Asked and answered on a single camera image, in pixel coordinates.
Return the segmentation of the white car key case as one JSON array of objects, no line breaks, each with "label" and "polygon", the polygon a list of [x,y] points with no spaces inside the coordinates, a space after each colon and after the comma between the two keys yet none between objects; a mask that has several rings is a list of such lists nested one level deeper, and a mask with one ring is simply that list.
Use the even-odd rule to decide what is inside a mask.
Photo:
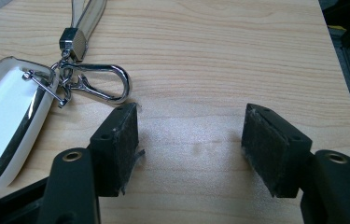
[{"label": "white car key case", "polygon": [[58,80],[39,63],[0,61],[0,188],[21,170],[49,112],[53,97],[39,83],[56,90]]}]

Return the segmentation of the silver shackle pin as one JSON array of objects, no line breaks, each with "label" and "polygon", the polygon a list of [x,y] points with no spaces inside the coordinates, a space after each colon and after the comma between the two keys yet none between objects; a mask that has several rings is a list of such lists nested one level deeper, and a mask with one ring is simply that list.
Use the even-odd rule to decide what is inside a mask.
[{"label": "silver shackle pin", "polygon": [[41,89],[49,93],[54,99],[58,101],[58,107],[63,108],[68,102],[69,98],[64,97],[61,98],[55,91],[53,91],[50,87],[46,86],[42,81],[40,81],[36,75],[34,70],[28,70],[22,75],[23,80],[32,80],[35,82]]}]

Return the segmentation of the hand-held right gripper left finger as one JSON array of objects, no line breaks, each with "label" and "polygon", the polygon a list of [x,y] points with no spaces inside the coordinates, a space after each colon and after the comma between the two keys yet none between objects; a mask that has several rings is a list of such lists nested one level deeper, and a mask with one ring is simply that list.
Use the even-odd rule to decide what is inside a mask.
[{"label": "hand-held right gripper left finger", "polygon": [[87,147],[58,154],[51,165],[37,224],[100,224],[99,199],[124,193],[136,161],[137,105],[115,108]]}]

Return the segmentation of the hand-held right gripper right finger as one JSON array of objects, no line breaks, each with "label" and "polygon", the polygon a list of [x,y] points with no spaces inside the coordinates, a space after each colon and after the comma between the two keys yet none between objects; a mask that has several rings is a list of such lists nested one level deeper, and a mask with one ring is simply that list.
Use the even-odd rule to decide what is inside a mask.
[{"label": "hand-held right gripper right finger", "polygon": [[350,224],[350,157],[311,147],[270,108],[246,106],[242,150],[271,195],[294,198],[301,191],[304,224]]}]

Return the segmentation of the silver carabiner clip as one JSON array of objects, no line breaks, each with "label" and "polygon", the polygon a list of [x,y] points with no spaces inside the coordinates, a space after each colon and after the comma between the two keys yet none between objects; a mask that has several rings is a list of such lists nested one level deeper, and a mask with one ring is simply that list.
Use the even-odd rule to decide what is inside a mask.
[{"label": "silver carabiner clip", "polygon": [[[132,82],[128,73],[115,64],[57,62],[50,69],[54,72],[58,71],[58,86],[64,91],[64,97],[59,96],[55,91],[51,94],[59,102],[59,107],[65,106],[71,100],[72,90],[84,91],[117,105],[124,103],[132,90]],[[94,88],[85,76],[88,72],[116,75],[122,82],[122,93],[120,95],[110,95]]]}]

